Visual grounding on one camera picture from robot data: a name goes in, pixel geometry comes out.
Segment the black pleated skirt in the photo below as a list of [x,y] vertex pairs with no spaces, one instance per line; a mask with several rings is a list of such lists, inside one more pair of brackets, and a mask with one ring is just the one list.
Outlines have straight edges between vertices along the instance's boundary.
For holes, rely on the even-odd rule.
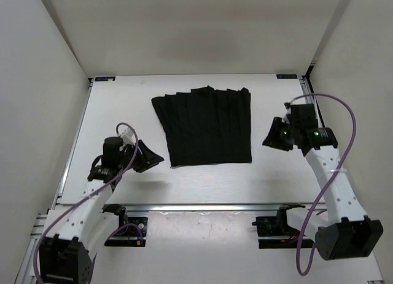
[[249,164],[251,93],[210,86],[154,97],[172,167]]

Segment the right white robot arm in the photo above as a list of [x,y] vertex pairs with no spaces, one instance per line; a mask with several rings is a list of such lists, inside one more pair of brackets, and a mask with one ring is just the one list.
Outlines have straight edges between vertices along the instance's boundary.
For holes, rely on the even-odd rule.
[[282,151],[298,148],[311,166],[327,209],[327,217],[315,214],[304,231],[324,260],[364,258],[383,234],[378,219],[370,219],[357,200],[331,128],[320,127],[312,104],[285,103],[287,113],[275,117],[264,146]]

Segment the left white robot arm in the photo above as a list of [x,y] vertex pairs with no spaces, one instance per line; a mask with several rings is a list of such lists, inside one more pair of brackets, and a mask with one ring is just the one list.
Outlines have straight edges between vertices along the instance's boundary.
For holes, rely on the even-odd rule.
[[128,230],[126,210],[107,201],[128,170],[143,173],[163,162],[141,140],[108,137],[92,163],[80,200],[49,225],[34,252],[38,283],[90,283],[96,256],[113,235]]

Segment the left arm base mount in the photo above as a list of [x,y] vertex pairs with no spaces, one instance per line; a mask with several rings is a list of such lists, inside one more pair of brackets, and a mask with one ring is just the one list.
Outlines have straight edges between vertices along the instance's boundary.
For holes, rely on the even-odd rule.
[[105,247],[141,248],[146,246],[147,215],[133,215],[125,206],[119,204],[104,205],[103,212],[112,213],[118,218],[118,228],[106,240]]

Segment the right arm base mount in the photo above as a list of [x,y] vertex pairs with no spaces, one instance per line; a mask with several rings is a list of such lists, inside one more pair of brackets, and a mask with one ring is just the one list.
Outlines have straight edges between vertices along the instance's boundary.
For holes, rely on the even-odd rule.
[[256,216],[252,226],[257,229],[259,249],[296,249],[300,231],[287,223],[287,210],[305,208],[298,203],[281,205],[274,216]]

